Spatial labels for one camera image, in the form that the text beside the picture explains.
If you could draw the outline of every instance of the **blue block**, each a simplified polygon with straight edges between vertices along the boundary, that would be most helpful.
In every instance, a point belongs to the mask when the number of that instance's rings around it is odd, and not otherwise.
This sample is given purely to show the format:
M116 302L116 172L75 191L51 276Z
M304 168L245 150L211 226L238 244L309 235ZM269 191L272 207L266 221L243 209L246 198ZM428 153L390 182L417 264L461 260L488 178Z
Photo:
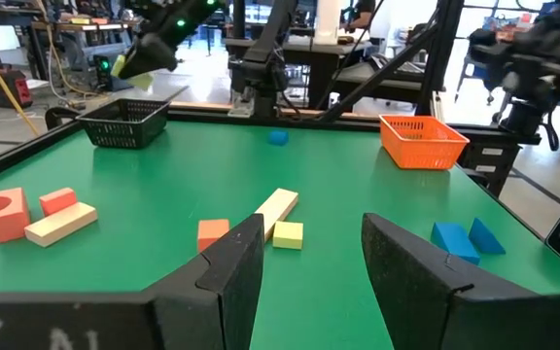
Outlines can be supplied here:
M287 131L273 130L269 132L269 143L277 146L284 146L289 142L289 133Z
M480 261L478 253L468 239L466 230L459 224L435 223L432 230L432 242L442 250L469 263L478 264Z
M470 240L481 253L505 253L505 248L496 239L494 233L479 218L474 218L474 222L472 222Z

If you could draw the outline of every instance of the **orange plastic basket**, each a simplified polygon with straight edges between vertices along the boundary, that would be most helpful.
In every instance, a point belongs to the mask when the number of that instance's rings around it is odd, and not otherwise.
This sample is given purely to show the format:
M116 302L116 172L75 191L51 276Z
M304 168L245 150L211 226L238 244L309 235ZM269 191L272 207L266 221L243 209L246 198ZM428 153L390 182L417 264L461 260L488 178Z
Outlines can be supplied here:
M381 144L402 169L450 169L470 141L433 117L379 116Z

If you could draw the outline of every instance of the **black wire basket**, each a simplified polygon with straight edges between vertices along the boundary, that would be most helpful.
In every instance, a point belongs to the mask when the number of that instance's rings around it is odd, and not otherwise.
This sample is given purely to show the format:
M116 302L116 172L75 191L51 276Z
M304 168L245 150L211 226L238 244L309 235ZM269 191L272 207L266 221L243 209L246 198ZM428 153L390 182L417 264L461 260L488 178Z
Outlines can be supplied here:
M169 102L122 98L78 117L95 146L142 149L165 128Z

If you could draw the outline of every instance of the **basket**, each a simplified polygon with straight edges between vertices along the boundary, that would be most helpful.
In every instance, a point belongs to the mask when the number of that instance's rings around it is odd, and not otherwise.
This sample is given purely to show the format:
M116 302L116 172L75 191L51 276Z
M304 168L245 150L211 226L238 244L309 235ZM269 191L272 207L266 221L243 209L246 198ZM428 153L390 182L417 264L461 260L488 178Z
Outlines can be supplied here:
M78 121L95 146L141 149L165 128L169 102L119 99Z
M402 169L450 169L470 142L433 117L379 116L381 144Z

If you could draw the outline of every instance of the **green table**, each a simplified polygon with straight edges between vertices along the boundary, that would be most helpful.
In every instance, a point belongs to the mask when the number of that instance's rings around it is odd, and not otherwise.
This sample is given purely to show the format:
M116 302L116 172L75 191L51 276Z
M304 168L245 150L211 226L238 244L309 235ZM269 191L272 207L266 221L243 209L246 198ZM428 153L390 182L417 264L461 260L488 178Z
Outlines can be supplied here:
M458 168L399 170L375 133L289 129L277 147L266 141L270 127L169 122L132 151L95 148L63 128L43 137L53 143L46 150L0 157L5 168L36 153L0 172L0 190L23 187L37 220L38 196L71 187L98 222L47 249L0 245L0 291L139 291L196 254L199 220L235 225L284 188L299 193L289 220L304 223L303 250L267 244L253 349L392 348L362 255L365 212L425 238L434 222L470 228L479 217L507 249L482 255L481 267L560 293L560 259L500 202Z

